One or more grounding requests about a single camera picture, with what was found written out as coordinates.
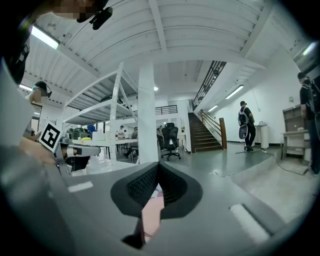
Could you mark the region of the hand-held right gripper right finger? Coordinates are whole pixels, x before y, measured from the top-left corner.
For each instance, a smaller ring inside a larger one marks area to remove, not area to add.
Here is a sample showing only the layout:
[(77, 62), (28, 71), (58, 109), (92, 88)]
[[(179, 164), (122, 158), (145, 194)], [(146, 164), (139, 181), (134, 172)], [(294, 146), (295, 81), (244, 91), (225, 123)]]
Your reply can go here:
[(162, 210), (161, 219), (144, 246), (150, 256), (268, 255), (285, 222), (268, 205), (229, 178), (160, 162), (161, 171), (182, 178), (185, 193)]

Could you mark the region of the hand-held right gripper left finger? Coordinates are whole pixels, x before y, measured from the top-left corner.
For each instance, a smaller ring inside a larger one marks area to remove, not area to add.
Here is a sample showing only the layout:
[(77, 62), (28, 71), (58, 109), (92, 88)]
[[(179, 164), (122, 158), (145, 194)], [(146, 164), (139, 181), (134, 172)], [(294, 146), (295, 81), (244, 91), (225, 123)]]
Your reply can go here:
[(160, 256), (145, 241), (142, 210), (156, 184), (157, 162), (65, 179), (63, 217), (69, 238), (63, 256)]

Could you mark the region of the person's left forearm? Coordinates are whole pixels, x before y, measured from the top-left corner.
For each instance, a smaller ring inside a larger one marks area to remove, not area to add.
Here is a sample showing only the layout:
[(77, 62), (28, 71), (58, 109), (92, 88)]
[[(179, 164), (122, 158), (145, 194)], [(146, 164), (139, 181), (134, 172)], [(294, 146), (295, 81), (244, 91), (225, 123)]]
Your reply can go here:
[(23, 136), (19, 148), (26, 154), (33, 156), (45, 164), (56, 164), (53, 153), (39, 142), (32, 141)]

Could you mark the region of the person's black shirt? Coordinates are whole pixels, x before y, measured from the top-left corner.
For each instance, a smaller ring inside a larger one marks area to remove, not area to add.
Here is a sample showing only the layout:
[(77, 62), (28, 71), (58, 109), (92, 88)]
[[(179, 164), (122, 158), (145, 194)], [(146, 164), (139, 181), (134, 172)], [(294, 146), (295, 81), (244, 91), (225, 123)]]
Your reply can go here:
[(11, 77), (20, 85), (24, 76), (26, 60), (30, 53), (30, 36), (6, 46), (3, 57)]

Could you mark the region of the black backpack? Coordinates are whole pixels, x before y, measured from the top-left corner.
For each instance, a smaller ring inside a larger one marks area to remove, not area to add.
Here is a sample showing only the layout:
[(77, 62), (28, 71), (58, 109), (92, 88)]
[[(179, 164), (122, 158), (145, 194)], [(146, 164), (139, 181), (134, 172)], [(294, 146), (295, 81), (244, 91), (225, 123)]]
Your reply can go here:
[(243, 110), (240, 110), (238, 113), (238, 123), (240, 126), (246, 126), (249, 122), (249, 118), (245, 113), (245, 109), (246, 108), (244, 107)]
[(310, 98), (313, 112), (320, 115), (320, 86), (314, 80), (310, 82)]

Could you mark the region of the red white checkered tablecloth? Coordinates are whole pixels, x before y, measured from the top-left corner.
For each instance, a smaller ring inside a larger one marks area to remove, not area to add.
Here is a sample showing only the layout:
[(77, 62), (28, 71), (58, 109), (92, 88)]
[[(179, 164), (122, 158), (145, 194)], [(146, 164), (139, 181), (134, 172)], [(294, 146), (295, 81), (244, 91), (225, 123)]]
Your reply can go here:
[[(157, 185), (157, 187), (155, 188), (154, 192), (152, 193), (150, 199), (158, 198), (158, 197), (163, 197), (163, 203), (164, 203), (163, 190), (162, 190), (160, 184)], [(143, 232), (144, 232), (144, 239), (145, 239), (146, 243), (155, 235), (155, 233), (157, 232), (157, 230), (160, 227), (160, 223), (159, 223), (159, 226), (157, 228), (147, 229), (146, 227), (144, 227), (144, 224), (142, 222), (142, 224), (143, 224)]]

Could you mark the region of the black office chair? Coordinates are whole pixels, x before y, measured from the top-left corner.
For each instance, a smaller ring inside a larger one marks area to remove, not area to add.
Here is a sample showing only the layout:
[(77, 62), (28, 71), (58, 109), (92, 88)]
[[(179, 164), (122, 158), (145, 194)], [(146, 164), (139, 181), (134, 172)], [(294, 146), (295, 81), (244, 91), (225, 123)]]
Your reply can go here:
[(167, 161), (169, 161), (171, 156), (176, 156), (181, 159), (181, 155), (177, 152), (179, 147), (178, 127), (172, 122), (166, 123), (161, 131), (163, 135), (163, 149), (167, 151), (167, 153), (161, 155), (161, 158), (167, 157)]

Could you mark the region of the white metal shelving rack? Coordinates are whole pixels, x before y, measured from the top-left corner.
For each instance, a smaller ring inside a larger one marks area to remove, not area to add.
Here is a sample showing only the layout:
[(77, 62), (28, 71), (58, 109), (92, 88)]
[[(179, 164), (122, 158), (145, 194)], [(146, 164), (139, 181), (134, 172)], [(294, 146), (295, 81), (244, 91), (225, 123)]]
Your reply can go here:
[(64, 108), (77, 109), (78, 112), (67, 117), (61, 117), (61, 124), (87, 126), (91, 124), (108, 123), (109, 131), (104, 132), (104, 140), (87, 141), (75, 139), (81, 145), (105, 147), (112, 168), (117, 163), (116, 132), (120, 127), (117, 120), (134, 119), (137, 115), (133, 111), (129, 97), (138, 95), (138, 86), (125, 71), (125, 63), (121, 62), (115, 71), (112, 71), (76, 93), (68, 100)]

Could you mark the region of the grey hutch desk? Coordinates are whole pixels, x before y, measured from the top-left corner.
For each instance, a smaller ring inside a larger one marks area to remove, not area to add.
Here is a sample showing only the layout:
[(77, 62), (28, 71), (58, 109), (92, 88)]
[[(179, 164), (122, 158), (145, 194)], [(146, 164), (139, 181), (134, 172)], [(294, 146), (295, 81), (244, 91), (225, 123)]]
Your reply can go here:
[(283, 111), (285, 132), (283, 135), (282, 157), (298, 156), (303, 161), (311, 161), (310, 136), (306, 129), (307, 123), (301, 114), (300, 105), (296, 105)]

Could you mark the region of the black metal railing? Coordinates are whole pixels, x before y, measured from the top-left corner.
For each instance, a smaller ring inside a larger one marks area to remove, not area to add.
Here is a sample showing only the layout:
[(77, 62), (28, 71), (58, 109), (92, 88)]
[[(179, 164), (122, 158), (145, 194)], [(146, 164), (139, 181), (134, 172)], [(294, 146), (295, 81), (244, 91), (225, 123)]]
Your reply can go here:
[(200, 86), (198, 93), (196, 94), (194, 100), (192, 101), (192, 109), (195, 110), (201, 101), (204, 99), (206, 94), (209, 92), (220, 73), (224, 69), (227, 62), (213, 60), (209, 67), (209, 70)]
[(155, 115), (168, 115), (168, 114), (177, 114), (178, 107), (177, 105), (168, 105), (168, 106), (159, 106), (155, 108)]

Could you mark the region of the brown wooden staircase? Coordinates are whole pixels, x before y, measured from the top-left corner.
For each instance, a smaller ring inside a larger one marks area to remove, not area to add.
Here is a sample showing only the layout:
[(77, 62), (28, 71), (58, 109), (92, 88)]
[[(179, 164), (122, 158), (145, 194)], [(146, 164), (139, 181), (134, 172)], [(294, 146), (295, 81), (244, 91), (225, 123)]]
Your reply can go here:
[(188, 113), (191, 152), (208, 152), (227, 149), (227, 135), (224, 118), (219, 122), (203, 110)]

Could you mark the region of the white square pillar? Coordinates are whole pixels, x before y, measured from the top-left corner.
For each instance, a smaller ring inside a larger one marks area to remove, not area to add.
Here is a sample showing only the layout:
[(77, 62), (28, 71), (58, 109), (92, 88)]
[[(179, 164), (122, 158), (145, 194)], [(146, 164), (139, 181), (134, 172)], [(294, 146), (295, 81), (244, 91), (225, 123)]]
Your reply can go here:
[(137, 117), (140, 164), (158, 161), (154, 87), (154, 64), (146, 62), (139, 69), (138, 80)]

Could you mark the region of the white tall bin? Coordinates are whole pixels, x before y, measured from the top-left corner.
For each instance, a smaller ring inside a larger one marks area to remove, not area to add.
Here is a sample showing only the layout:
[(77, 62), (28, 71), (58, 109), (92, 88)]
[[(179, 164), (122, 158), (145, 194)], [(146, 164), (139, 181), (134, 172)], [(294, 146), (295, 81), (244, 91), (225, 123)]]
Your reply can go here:
[(264, 150), (269, 148), (269, 127), (265, 122), (260, 122), (255, 126), (256, 137), (254, 142)]

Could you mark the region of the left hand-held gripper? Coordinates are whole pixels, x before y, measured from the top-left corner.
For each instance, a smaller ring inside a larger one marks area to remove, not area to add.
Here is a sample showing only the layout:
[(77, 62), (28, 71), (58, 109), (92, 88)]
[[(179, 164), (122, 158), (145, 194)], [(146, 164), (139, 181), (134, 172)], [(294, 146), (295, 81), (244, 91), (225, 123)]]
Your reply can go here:
[(98, 156), (101, 152), (98, 146), (71, 144), (71, 141), (62, 135), (63, 132), (47, 120), (38, 140), (51, 151), (62, 175), (70, 176), (72, 172), (85, 169), (90, 157)]

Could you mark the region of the dark green round object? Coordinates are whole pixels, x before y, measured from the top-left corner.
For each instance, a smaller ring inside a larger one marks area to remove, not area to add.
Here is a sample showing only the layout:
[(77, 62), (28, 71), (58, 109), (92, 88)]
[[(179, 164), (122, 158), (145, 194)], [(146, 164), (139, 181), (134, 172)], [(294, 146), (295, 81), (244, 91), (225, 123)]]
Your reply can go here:
[(81, 140), (82, 138), (89, 138), (90, 135), (83, 128), (70, 128), (66, 132), (66, 137), (73, 140)]

